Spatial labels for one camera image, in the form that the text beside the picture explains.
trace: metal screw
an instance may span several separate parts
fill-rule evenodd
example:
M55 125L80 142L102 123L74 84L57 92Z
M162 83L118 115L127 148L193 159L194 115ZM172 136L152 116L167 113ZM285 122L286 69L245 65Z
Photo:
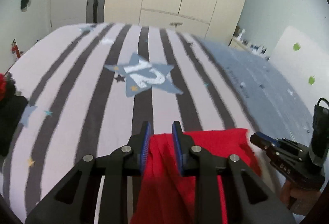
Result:
M233 162L237 162L240 160L240 157L236 154L232 154L230 155L230 159L233 161Z
M194 145L194 146L192 146L192 148L191 148L191 150L192 150L193 152L195 152L195 153L200 152L201 149L202 149L202 148L201 148L200 146L198 146L198 145Z
M131 151L131 147L128 146L128 145L126 145L126 146L123 146L123 147L121 148L121 150L122 150L124 153L128 153L128 152Z
M87 154L87 155L85 155L84 157L83 157L83 160L85 161L85 162L90 162L91 160L93 160L93 156L91 155L91 154Z

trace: green apple sticker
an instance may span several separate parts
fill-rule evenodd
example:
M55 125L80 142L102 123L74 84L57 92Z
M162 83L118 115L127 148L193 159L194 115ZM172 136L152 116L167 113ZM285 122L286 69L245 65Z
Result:
M310 84L310 85L313 85L314 82L315 82L315 78L314 78L314 76L310 76L310 77L309 77L309 84Z
M298 50L300 50L300 44L295 43L292 48L294 51L298 51Z

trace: white board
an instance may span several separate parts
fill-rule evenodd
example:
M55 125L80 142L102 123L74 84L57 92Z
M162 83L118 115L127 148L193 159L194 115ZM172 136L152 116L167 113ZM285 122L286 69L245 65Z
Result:
M329 99L329 53L293 26L285 29L269 62L288 80L312 115L319 98Z

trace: red object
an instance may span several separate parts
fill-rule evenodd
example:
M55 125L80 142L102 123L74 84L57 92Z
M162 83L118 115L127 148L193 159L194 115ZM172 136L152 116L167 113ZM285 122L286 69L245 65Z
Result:
M16 54L17 59L20 58L19 47L15 42L12 42L12 54Z
M185 132L196 145L212 154L237 154L259 176L260 167L247 144L246 129ZM227 224L221 177L218 176L223 224ZM171 134L151 137L149 155L131 224L192 224L194 222L195 177L180 177Z
M0 73L0 101L4 98L6 93L6 80L2 73Z

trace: blue star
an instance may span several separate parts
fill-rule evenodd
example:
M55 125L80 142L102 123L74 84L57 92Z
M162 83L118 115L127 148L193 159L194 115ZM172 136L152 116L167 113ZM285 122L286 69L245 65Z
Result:
M132 97L151 87L172 94L182 94L167 78L173 65L149 63L137 53L133 53L128 64L105 65L105 68L126 78L126 96Z
M44 111L47 116L53 116L53 113L51 111Z
M94 25L86 25L83 27L80 27L79 30L83 33L85 31L92 31L93 29L95 29Z
M29 124L29 117L32 114L32 112L37 108L38 106L29 106L27 105L21 119L19 120L19 124L22 124L25 127L28 127Z

